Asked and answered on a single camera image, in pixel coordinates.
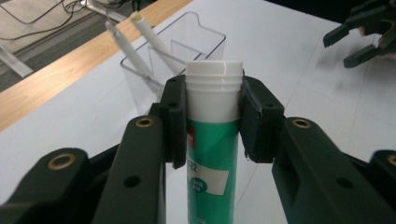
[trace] white pen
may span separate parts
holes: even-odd
[[[151,90],[157,94],[158,98],[161,98],[163,87],[155,84],[159,83],[158,80],[156,80],[154,75],[152,75],[151,70],[146,66],[142,58],[136,53],[127,38],[110,21],[106,21],[105,26],[107,30],[113,35],[114,41],[125,53],[127,59],[131,62],[131,64],[134,65],[134,68],[137,70],[137,72],[144,76]]]
[[[161,41],[161,39],[155,34],[155,32],[151,29],[149,23],[145,20],[145,18],[138,12],[135,11],[130,16],[131,22],[140,31],[140,33],[147,39],[152,47],[157,50],[162,51],[165,54],[172,55],[171,50],[166,47],[166,45]],[[180,72],[185,68],[184,64],[178,63],[173,59],[161,55],[161,59],[166,63],[170,70],[174,73],[175,76],[179,75]]]

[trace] wooden surface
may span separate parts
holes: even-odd
[[[151,25],[157,25],[191,0],[159,0],[141,11]],[[129,21],[118,25],[130,41],[140,34]],[[23,118],[61,92],[98,64],[118,52],[109,33],[103,33],[61,59],[0,93],[0,131]]]

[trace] green toothpaste tube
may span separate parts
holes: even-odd
[[[233,223],[241,62],[186,65],[190,224]]]

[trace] white tube cap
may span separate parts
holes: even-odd
[[[187,62],[187,118],[208,123],[238,120],[242,75],[242,62]],[[189,76],[201,77],[200,82],[189,80]]]
[[[186,63],[186,76],[242,76],[239,61],[192,61]]]

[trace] red logo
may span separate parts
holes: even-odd
[[[195,130],[194,127],[189,127],[187,130],[187,145],[192,149],[195,148]]]

